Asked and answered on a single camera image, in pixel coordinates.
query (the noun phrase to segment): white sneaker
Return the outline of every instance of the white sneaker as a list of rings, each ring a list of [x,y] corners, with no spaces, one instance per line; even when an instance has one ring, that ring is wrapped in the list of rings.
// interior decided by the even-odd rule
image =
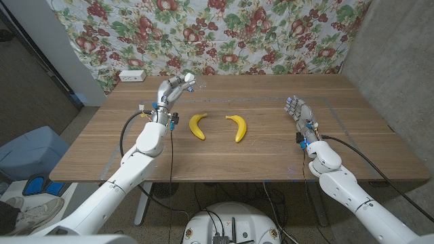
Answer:
[[[21,209],[24,204],[24,199],[22,197],[11,197],[5,203],[11,205],[12,207]]]
[[[15,230],[10,235],[17,235],[24,231],[31,232],[49,222],[62,209],[63,203],[63,199],[56,198],[18,215]]]

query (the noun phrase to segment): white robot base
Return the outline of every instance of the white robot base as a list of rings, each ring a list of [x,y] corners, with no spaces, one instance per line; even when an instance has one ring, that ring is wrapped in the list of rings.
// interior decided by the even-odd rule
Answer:
[[[280,243],[279,231],[275,223],[260,210],[250,205],[223,202],[211,205],[206,209],[209,214],[207,211],[201,211],[186,225],[182,239],[184,244]],[[212,212],[220,217],[222,223]],[[210,216],[212,216],[216,227],[214,227]]]

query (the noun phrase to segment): blue bin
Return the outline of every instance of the blue bin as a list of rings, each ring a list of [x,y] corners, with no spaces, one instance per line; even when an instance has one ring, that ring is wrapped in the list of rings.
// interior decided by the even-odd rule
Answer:
[[[50,127],[34,129],[0,148],[0,172],[13,181],[49,174],[68,148]]]

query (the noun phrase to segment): floral tablecloth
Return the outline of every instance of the floral tablecloth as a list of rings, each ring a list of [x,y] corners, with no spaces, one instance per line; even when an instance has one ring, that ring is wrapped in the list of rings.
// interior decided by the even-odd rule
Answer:
[[[47,0],[106,94],[147,75],[338,73],[370,0]]]

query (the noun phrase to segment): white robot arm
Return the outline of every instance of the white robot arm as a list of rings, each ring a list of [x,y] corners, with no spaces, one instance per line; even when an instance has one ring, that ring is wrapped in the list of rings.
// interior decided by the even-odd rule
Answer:
[[[296,96],[288,98],[286,103],[285,110],[297,122],[297,129],[303,136],[300,145],[313,159],[309,169],[319,178],[323,191],[352,211],[379,243],[417,240],[418,235],[358,185],[355,176],[342,165],[339,155],[322,140],[311,108]]]
[[[126,194],[153,173],[155,157],[164,149],[161,139],[173,123],[170,109],[182,92],[191,91],[194,84],[195,77],[190,73],[163,81],[152,112],[153,122],[144,126],[136,144],[122,157],[121,167],[70,216],[34,236],[96,234]]]

